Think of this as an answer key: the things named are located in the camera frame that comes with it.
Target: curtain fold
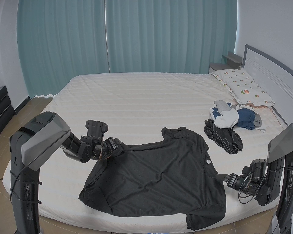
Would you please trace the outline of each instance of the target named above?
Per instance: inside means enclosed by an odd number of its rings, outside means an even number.
[[[234,51],[237,0],[106,0],[110,72],[208,73]]]
[[[17,43],[30,97],[108,73],[104,0],[20,0]]]

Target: black garment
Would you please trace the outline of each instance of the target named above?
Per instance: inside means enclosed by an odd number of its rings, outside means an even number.
[[[120,217],[187,214],[192,230],[223,219],[223,182],[215,178],[202,136],[185,127],[163,128],[162,134],[161,142],[122,143],[117,154],[97,161],[79,199]]]
[[[205,134],[215,141],[218,146],[223,147],[229,154],[237,154],[242,151],[243,143],[240,136],[231,128],[218,128],[214,121],[205,120]]]

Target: white wall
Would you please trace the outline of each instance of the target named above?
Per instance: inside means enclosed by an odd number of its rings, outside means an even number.
[[[18,0],[0,0],[0,86],[6,85],[14,109],[28,96],[18,57],[17,8]]]
[[[293,69],[293,0],[238,0],[235,53],[245,44]]]

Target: white fabric on floor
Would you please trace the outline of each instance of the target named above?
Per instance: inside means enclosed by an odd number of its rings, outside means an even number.
[[[229,91],[213,75],[175,73],[111,73],[81,75],[73,78],[44,111],[58,113],[80,138],[86,135],[88,119],[109,125],[105,139],[112,136],[125,144],[162,141],[161,129],[185,126],[203,136],[208,153],[219,174],[241,174],[253,159],[267,158],[268,143],[282,131],[268,107],[257,107],[267,130],[235,127],[243,141],[243,151],[230,155],[204,133],[204,121],[215,100],[235,103]],[[118,233],[190,232],[186,215],[123,218],[84,205],[78,196],[96,161],[82,164],[58,149],[40,169],[39,214],[71,225]],[[10,191],[10,163],[3,184]],[[218,227],[275,207],[255,200],[246,205],[238,192],[226,186],[225,217],[208,227]]]

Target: headboard frame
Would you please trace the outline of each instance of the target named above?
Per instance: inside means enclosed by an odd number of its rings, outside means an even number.
[[[276,102],[273,109],[281,119],[293,123],[293,70],[250,45],[245,45],[242,67]]]

